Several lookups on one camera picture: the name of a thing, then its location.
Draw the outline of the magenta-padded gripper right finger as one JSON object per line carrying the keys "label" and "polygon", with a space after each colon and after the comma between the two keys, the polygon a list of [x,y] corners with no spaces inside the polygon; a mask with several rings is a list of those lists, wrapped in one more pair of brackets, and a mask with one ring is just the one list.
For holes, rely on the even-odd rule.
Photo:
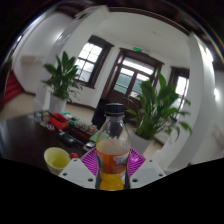
{"label": "magenta-padded gripper right finger", "polygon": [[147,160],[135,149],[130,149],[126,168],[127,189],[143,187],[165,176],[164,171],[154,160]]}

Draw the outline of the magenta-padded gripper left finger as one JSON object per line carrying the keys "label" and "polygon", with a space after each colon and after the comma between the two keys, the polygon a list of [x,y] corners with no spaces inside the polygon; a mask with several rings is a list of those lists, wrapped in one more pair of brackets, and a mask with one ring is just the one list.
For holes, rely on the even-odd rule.
{"label": "magenta-padded gripper left finger", "polygon": [[80,159],[72,159],[59,176],[81,187],[97,189],[100,180],[98,174],[96,149],[93,148]]}

